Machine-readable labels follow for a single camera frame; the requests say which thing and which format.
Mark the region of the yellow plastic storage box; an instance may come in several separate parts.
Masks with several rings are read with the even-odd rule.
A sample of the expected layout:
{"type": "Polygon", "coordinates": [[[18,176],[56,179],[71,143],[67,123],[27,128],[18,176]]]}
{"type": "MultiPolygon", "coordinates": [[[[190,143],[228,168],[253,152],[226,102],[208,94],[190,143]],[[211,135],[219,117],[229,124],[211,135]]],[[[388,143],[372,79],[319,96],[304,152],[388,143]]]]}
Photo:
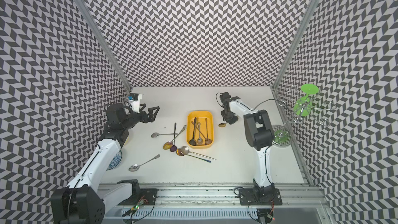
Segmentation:
{"type": "MultiPolygon", "coordinates": [[[[196,129],[195,132],[195,140],[197,142],[197,139],[199,138],[199,132],[196,129]]],[[[214,133],[214,120],[211,112],[209,111],[193,111],[191,112],[188,117],[187,117],[187,137],[186,141],[189,147],[191,148],[196,148],[196,149],[205,149],[205,148],[210,148],[211,145],[215,141],[215,133],[214,133]],[[202,145],[196,145],[196,146],[191,146],[189,144],[189,141],[192,139],[192,134],[193,134],[193,124],[191,123],[194,121],[194,118],[197,118],[197,123],[201,123],[201,132],[205,135],[206,137],[206,124],[205,124],[205,119],[208,119],[208,133],[209,133],[209,138],[212,140],[212,143],[210,145],[205,145],[205,138],[201,135],[203,139],[203,144],[202,145]]]]}

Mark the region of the rose gold long spoon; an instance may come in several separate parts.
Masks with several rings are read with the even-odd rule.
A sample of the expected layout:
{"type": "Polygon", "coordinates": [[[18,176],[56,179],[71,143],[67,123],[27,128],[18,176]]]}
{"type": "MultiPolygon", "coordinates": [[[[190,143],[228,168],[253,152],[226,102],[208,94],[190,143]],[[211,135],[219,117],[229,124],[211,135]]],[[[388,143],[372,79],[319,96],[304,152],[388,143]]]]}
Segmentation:
{"type": "Polygon", "coordinates": [[[205,139],[205,145],[210,145],[212,143],[212,140],[209,138],[209,133],[208,133],[208,119],[205,119],[205,124],[206,124],[206,139],[205,139]]]}

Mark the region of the ornate silver spoon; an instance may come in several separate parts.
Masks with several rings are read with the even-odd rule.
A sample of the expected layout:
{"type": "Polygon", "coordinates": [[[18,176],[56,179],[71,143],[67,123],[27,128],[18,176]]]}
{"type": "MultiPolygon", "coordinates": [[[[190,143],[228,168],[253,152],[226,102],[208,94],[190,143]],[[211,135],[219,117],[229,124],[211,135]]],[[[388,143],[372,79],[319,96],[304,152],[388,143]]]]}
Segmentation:
{"type": "Polygon", "coordinates": [[[201,134],[199,133],[199,138],[197,139],[197,144],[202,145],[203,144],[203,139],[201,137],[201,134]]]}

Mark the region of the black handled spoon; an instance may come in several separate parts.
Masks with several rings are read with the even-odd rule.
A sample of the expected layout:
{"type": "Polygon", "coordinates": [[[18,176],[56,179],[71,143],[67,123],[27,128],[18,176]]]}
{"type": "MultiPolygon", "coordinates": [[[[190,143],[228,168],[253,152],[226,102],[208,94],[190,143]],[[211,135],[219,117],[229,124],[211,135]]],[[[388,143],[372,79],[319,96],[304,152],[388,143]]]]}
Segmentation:
{"type": "Polygon", "coordinates": [[[192,134],[192,139],[189,141],[189,144],[191,146],[196,146],[196,140],[195,140],[195,132],[196,132],[196,124],[197,124],[197,118],[194,118],[194,122],[193,122],[193,134],[192,134]]]}

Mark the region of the silver long handled spoon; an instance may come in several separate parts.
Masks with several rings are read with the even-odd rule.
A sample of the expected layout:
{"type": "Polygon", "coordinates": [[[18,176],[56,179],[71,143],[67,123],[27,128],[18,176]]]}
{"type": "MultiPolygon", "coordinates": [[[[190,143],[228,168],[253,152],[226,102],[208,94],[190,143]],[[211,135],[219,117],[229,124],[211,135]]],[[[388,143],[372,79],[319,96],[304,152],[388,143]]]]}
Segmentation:
{"type": "Polygon", "coordinates": [[[215,158],[212,158],[212,157],[209,157],[209,156],[206,156],[206,155],[197,153],[197,152],[190,151],[190,149],[189,149],[188,146],[182,146],[182,147],[180,148],[180,151],[181,151],[184,155],[189,155],[189,154],[192,153],[192,154],[194,154],[194,155],[199,155],[199,156],[204,157],[204,158],[216,160],[215,158]]]}

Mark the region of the plain silver spoon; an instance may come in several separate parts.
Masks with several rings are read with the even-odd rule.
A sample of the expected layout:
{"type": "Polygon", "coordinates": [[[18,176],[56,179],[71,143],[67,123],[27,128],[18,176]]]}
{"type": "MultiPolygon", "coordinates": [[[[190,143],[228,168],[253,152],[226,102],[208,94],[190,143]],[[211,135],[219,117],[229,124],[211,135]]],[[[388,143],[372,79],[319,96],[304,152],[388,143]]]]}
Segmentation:
{"type": "Polygon", "coordinates": [[[145,165],[145,164],[147,164],[147,163],[149,163],[149,162],[151,162],[151,161],[153,161],[153,160],[155,160],[155,159],[158,159],[158,158],[160,158],[160,154],[154,156],[153,158],[151,158],[150,160],[148,160],[148,161],[146,161],[146,162],[144,162],[144,163],[142,163],[142,164],[134,164],[134,165],[132,165],[132,166],[129,167],[129,172],[136,172],[136,171],[138,171],[143,165],[145,165]]]}

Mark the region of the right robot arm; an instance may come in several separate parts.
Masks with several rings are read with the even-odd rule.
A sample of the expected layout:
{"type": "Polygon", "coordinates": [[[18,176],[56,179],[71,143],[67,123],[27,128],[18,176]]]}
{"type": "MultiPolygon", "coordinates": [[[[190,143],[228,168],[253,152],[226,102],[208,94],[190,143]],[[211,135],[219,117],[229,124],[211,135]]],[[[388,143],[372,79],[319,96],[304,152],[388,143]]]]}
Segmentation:
{"type": "Polygon", "coordinates": [[[228,92],[219,95],[223,110],[223,120],[232,125],[241,118],[244,122],[245,137],[248,145],[254,149],[255,165],[254,200],[267,203],[276,197],[276,188],[271,176],[271,146],[275,138],[271,120],[266,110],[256,110],[246,105],[238,96],[228,92]]]}

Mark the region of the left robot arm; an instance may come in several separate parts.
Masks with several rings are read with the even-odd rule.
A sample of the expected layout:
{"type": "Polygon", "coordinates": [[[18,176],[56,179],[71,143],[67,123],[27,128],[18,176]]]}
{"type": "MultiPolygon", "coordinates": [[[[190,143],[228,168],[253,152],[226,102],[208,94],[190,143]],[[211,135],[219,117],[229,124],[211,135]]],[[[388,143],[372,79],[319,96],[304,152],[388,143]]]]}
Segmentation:
{"type": "Polygon", "coordinates": [[[84,167],[64,188],[54,191],[50,198],[53,221],[56,224],[100,224],[106,213],[121,202],[140,195],[136,179],[123,180],[98,195],[101,180],[129,136],[129,130],[138,123],[154,122],[159,107],[141,104],[138,112],[122,103],[106,110],[107,122],[97,147],[84,167]]]}

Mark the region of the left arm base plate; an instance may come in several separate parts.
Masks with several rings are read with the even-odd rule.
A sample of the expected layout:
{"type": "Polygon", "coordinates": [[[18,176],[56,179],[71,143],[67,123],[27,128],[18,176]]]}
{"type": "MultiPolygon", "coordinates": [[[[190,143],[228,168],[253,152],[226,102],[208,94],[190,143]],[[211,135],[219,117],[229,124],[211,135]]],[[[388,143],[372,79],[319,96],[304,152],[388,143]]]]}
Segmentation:
{"type": "Polygon", "coordinates": [[[118,206],[133,206],[136,205],[139,200],[146,200],[144,205],[154,205],[157,198],[158,190],[155,188],[141,189],[139,194],[129,197],[122,201],[118,206]]]}

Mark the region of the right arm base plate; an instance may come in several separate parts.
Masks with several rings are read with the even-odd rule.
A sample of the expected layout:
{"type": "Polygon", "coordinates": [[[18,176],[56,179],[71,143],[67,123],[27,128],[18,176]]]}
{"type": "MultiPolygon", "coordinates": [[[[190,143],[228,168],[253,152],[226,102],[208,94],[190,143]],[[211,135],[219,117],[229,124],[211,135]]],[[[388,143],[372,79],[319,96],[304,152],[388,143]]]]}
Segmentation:
{"type": "Polygon", "coordinates": [[[238,198],[241,206],[281,206],[283,205],[282,196],[278,189],[271,189],[266,192],[263,196],[258,193],[254,193],[252,188],[239,189],[238,198]]]}

